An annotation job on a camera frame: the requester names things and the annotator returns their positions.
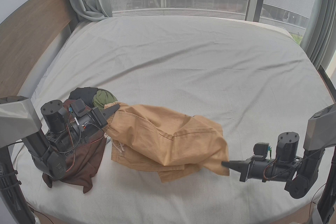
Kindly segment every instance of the bed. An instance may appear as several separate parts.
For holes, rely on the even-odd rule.
[[[76,87],[97,86],[128,104],[166,106],[223,127],[230,159],[247,159],[257,142],[275,148],[284,131],[333,103],[318,72],[290,35],[259,23],[193,16],[134,16],[82,22],[38,84],[38,112]],[[325,183],[332,150],[309,193],[295,200],[279,182],[239,181],[202,169],[162,184],[157,173],[111,161],[105,148],[93,188],[55,182],[49,189],[24,146],[12,160],[27,202],[68,223],[270,223],[307,205]]]

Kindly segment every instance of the khaki pants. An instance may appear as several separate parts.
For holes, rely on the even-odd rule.
[[[119,148],[112,145],[113,161],[136,170],[157,171],[162,182],[202,167],[229,175],[229,169],[221,165],[229,161],[229,153],[220,124],[165,107],[118,103],[119,110],[104,128]]]

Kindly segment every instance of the clothing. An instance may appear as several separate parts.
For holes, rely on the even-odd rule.
[[[90,108],[94,108],[93,97],[97,93],[97,87],[77,87],[72,92],[70,92],[70,100],[82,99],[83,102]]]
[[[221,165],[229,161],[229,152],[220,124],[165,107],[118,103],[119,110],[104,128],[115,144],[113,161],[136,170],[157,171],[162,182],[202,167],[229,175],[229,169]]]
[[[116,101],[116,97],[105,90],[98,90],[93,97],[93,104],[98,107],[99,110],[103,110],[105,104],[114,103]]]
[[[66,100],[64,104],[69,106],[73,100]],[[86,145],[75,149],[75,163],[69,169],[74,160],[74,154],[71,153],[66,159],[66,168],[69,169],[65,176],[60,180],[64,183],[83,186],[83,193],[87,193],[92,188],[92,177],[98,172],[98,168],[103,158],[105,150],[106,138],[104,134],[98,130],[90,137]],[[43,173],[42,178],[49,188],[53,186],[53,179]]]

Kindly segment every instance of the bed frame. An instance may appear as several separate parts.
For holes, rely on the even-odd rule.
[[[28,0],[0,24],[0,97],[18,94],[40,56],[75,17],[69,0]]]

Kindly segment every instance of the green garment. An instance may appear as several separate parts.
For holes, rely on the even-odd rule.
[[[99,110],[103,110],[105,104],[114,103],[116,101],[117,99],[113,94],[103,90],[98,90],[93,97],[93,104],[98,107]]]

